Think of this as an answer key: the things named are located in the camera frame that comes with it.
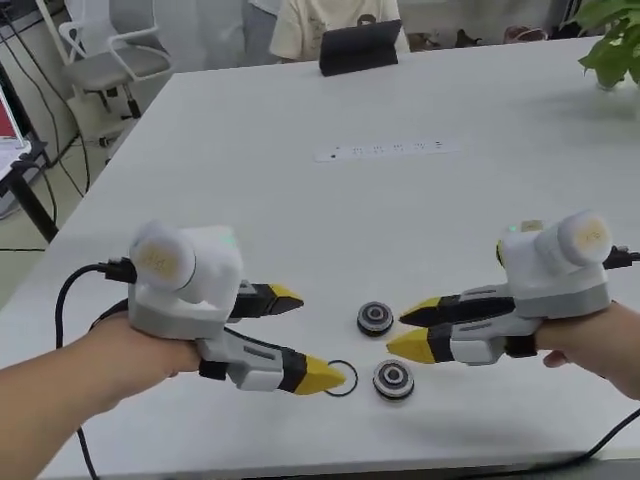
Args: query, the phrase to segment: black rubber ring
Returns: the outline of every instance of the black rubber ring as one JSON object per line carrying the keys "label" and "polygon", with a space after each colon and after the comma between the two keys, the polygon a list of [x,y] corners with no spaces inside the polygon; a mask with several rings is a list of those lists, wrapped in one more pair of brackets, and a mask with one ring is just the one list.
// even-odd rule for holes
{"label": "black rubber ring", "polygon": [[360,377],[358,376],[358,371],[356,370],[356,367],[351,365],[346,360],[331,360],[328,363],[328,365],[329,366],[331,366],[331,365],[344,365],[345,367],[349,367],[351,369],[351,371],[353,372],[353,374],[355,375],[355,382],[353,384],[353,387],[351,387],[351,390],[346,391],[344,393],[333,393],[333,392],[330,392],[329,390],[325,390],[324,393],[326,393],[327,395],[329,395],[330,397],[333,397],[333,398],[344,398],[344,397],[348,397],[353,392],[355,392],[356,388],[358,388],[358,383],[360,382]]}

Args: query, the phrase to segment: person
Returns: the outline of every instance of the person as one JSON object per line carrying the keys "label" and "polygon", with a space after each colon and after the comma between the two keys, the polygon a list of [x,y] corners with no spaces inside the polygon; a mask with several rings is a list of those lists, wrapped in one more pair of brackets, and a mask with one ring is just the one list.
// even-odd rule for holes
{"label": "person", "polygon": [[242,66],[271,65],[278,58],[269,52],[282,0],[243,0],[242,24],[245,58]]}
{"label": "person", "polygon": [[[397,0],[284,0],[271,42],[271,53],[283,62],[315,61],[328,30],[400,18]],[[398,53],[410,52],[404,29]]]}
{"label": "person", "polygon": [[148,337],[120,314],[0,371],[0,478],[36,478],[91,417],[199,363],[193,344]]}
{"label": "person", "polygon": [[[536,341],[551,351],[546,366],[575,363],[640,400],[640,314],[613,303],[547,321]],[[61,350],[0,371],[0,478],[35,478],[89,418],[198,364],[191,343],[148,337],[118,314]]]}

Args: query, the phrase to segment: black desk leg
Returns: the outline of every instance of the black desk leg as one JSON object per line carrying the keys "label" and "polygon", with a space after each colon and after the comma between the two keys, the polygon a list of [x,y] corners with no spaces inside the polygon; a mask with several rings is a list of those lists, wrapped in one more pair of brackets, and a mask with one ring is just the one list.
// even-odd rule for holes
{"label": "black desk leg", "polygon": [[31,221],[38,228],[42,236],[48,243],[55,238],[58,234],[58,227],[53,223],[53,220],[47,213],[47,211],[36,197],[35,193],[29,187],[29,184],[22,177],[22,174],[18,173],[15,170],[11,170],[8,177],[7,187],[16,197],[16,200],[25,211]]}

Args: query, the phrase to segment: power strip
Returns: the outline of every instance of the power strip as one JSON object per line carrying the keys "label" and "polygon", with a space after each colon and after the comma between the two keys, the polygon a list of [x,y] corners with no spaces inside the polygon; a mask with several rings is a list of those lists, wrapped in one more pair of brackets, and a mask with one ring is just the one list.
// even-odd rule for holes
{"label": "power strip", "polygon": [[385,157],[403,157],[407,155],[434,155],[452,153],[461,150],[459,144],[444,140],[423,140],[419,142],[391,143],[388,145],[361,145],[335,147],[317,153],[315,161],[320,163],[339,162],[342,160],[367,160]]}

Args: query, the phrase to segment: desk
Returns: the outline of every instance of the desk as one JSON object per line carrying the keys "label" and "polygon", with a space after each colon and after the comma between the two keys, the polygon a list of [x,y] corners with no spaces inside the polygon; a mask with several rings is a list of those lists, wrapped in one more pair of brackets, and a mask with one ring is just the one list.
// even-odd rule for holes
{"label": "desk", "polygon": [[[125,253],[142,223],[227,224],[248,278],[306,299],[299,311],[239,330],[348,360],[359,388],[344,399],[294,398],[181,376],[86,425],[100,474],[460,467],[585,451],[637,407],[604,380],[547,370],[539,358],[412,365],[415,394],[389,405],[369,380],[389,358],[384,339],[363,337],[355,317],[369,300],[402,311],[502,282],[496,238],[521,219],[595,207],[619,243],[640,245],[640,124],[627,102],[603,103],[583,76],[576,59],[592,42],[414,54],[397,67],[329,79],[314,64],[175,75],[0,314],[0,363],[50,349],[64,279]],[[313,161],[329,146],[425,138],[463,148]],[[615,297],[640,308],[640,270],[611,277]],[[124,295],[98,278],[79,282],[65,308],[67,340]],[[605,455],[640,456],[640,425]],[[84,474],[73,439],[44,478]]]}

